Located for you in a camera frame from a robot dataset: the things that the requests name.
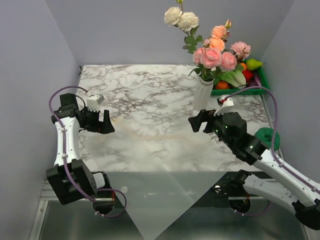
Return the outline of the white wrapping paper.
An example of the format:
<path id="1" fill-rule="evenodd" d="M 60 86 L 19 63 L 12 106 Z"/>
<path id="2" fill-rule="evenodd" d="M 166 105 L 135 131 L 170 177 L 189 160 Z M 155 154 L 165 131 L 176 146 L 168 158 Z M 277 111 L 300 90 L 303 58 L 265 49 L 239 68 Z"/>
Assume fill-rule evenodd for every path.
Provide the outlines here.
<path id="1" fill-rule="evenodd" d="M 152 125 L 117 119 L 115 132 L 84 142 L 87 165 L 106 172 L 127 199 L 126 211 L 146 240 L 156 239 L 222 176 L 208 166 L 213 141 L 187 119 L 157 134 Z"/>

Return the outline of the cream ribbon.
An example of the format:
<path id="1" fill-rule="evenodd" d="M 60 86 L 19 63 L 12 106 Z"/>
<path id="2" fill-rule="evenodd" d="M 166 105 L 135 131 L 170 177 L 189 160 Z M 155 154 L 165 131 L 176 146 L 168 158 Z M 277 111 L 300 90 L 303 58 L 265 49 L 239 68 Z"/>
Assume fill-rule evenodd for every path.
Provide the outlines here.
<path id="1" fill-rule="evenodd" d="M 118 118 L 112 122 L 115 125 L 116 132 L 123 131 L 128 137 L 143 142 L 153 141 L 176 141 L 179 143 L 186 143 L 192 148 L 205 148 L 212 143 L 209 136 L 201 135 L 200 133 L 193 133 L 186 128 L 174 130 L 173 133 L 156 134 L 148 132 L 146 134 L 139 133 L 135 130 L 131 123 L 126 118 Z"/>

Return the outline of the pink rose stem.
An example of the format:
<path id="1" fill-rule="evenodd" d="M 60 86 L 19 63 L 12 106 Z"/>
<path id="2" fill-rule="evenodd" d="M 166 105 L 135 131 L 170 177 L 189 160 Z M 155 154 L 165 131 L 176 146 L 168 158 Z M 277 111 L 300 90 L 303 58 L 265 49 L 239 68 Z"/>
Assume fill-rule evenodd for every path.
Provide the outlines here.
<path id="1" fill-rule="evenodd" d="M 248 58 L 248 56 L 251 54 L 251 46 L 243 41 L 235 42 L 231 45 L 230 49 L 234 52 L 238 63 Z"/>

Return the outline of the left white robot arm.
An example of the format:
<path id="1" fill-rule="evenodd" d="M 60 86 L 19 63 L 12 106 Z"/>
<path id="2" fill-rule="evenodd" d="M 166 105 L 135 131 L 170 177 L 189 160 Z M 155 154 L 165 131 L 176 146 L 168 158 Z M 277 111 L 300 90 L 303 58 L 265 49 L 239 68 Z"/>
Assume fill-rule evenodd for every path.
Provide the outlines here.
<path id="1" fill-rule="evenodd" d="M 109 178 L 103 171 L 90 171 L 80 157 L 80 130 L 110 134 L 115 129 L 108 110 L 100 111 L 104 96 L 94 94 L 80 108 L 73 93 L 60 95 L 60 107 L 53 111 L 51 121 L 57 132 L 57 153 L 54 166 L 46 170 L 46 178 L 61 204 L 85 197 L 107 197 L 111 191 Z"/>

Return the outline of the pink bud flower stem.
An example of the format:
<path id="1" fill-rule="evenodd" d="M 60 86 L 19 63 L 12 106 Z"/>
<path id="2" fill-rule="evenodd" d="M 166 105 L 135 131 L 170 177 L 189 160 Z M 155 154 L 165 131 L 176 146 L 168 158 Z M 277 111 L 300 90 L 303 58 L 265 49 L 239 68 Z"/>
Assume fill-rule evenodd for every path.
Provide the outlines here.
<path id="1" fill-rule="evenodd" d="M 209 47 L 216 48 L 221 52 L 225 50 L 227 38 L 230 36 L 229 29 L 233 22 L 228 19 L 225 24 L 215 26 L 211 31 L 211 38 L 209 39 Z"/>

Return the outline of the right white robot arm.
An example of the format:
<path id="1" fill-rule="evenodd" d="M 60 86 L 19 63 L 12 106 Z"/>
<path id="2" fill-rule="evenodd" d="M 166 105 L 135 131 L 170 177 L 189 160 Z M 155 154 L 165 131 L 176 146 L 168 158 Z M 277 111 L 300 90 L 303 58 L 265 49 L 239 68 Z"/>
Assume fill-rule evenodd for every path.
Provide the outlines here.
<path id="1" fill-rule="evenodd" d="M 230 191 L 241 196 L 245 192 L 282 206 L 306 227 L 320 229 L 320 185 L 290 166 L 264 142 L 247 132 L 247 122 L 237 112 L 217 115 L 214 110 L 201 110 L 188 118 L 193 132 L 206 123 L 204 133 L 214 133 L 237 159 L 268 174 L 278 184 L 266 183 L 250 173 L 230 183 Z"/>

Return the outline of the pink flower bouquet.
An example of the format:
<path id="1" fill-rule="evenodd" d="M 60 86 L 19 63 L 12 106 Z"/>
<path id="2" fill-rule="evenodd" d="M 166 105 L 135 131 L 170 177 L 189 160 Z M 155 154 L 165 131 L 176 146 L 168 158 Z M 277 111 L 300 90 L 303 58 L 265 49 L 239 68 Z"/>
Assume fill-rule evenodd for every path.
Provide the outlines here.
<path id="1" fill-rule="evenodd" d="M 201 80 L 212 82 L 222 76 L 224 72 L 234 71 L 238 64 L 236 56 L 225 50 L 225 41 L 211 37 L 203 42 L 203 46 L 192 51 L 195 72 Z"/>

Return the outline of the green leafy stem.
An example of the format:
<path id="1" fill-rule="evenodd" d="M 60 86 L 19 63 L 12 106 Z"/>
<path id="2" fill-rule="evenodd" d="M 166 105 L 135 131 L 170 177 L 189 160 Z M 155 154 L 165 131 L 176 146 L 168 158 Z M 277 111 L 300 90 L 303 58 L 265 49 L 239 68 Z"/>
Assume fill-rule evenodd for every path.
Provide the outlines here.
<path id="1" fill-rule="evenodd" d="M 199 29 L 199 18 L 192 11 L 184 10 L 184 1 L 176 0 L 177 6 L 172 6 L 164 13 L 164 23 L 173 26 L 186 34 L 184 46 L 182 47 L 189 54 L 197 50 L 199 43 L 203 42 L 203 37 L 197 35 Z"/>

